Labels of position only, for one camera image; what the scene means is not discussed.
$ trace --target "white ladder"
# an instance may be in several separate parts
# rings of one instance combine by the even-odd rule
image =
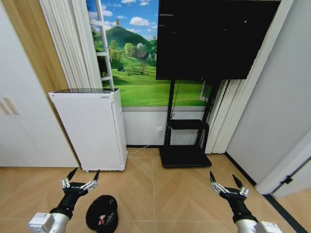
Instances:
[[[101,80],[102,81],[109,81],[109,86],[111,89],[113,89],[114,85],[113,85],[113,80],[112,80],[111,64],[110,64],[110,60],[109,60],[109,47],[108,47],[106,32],[105,32],[105,28],[104,28],[104,15],[103,15],[103,11],[102,11],[102,2],[101,2],[101,0],[95,0],[95,1],[96,1],[96,10],[97,10],[99,20],[97,21],[97,20],[92,19],[90,21],[90,24],[94,25],[94,26],[99,26],[99,28],[101,30],[101,36],[102,36],[104,51],[103,52],[96,52],[96,55],[105,57],[106,66],[107,66],[107,73],[108,73],[108,76],[101,77]]]

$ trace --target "black baseboard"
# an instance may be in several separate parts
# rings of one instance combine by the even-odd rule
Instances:
[[[266,194],[263,195],[267,201],[278,211],[280,215],[290,224],[290,226],[298,233],[307,233],[306,229],[303,228],[299,224],[299,222],[296,221],[296,219],[291,216],[290,213],[288,213],[283,206],[278,203],[278,201],[271,195],[271,194]]]
[[[160,148],[161,145],[126,145],[128,148],[143,148],[143,147],[149,147],[149,148]]]
[[[257,183],[247,174],[246,171],[244,171],[242,167],[240,167],[240,165],[228,154],[227,151],[225,152],[225,155],[253,186],[257,185]]]

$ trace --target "black tv screen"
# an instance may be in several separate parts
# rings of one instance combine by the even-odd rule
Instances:
[[[279,3],[160,0],[156,79],[246,79]]]

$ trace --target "blue sky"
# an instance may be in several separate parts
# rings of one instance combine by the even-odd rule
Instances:
[[[86,0],[90,19],[98,20],[95,0]],[[140,34],[147,40],[157,35],[158,0],[102,0],[105,29],[116,26]]]

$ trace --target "door handle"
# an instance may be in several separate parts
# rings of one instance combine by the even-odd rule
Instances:
[[[14,115],[19,115],[16,107],[13,105],[13,103],[11,102],[11,100],[7,97],[3,98],[4,102],[9,106],[9,108],[11,109],[11,111],[13,112]]]
[[[2,103],[1,100],[0,100],[0,108],[2,109],[2,111],[4,112],[4,114],[10,115],[10,112],[6,109],[6,107],[4,106],[4,104]]]

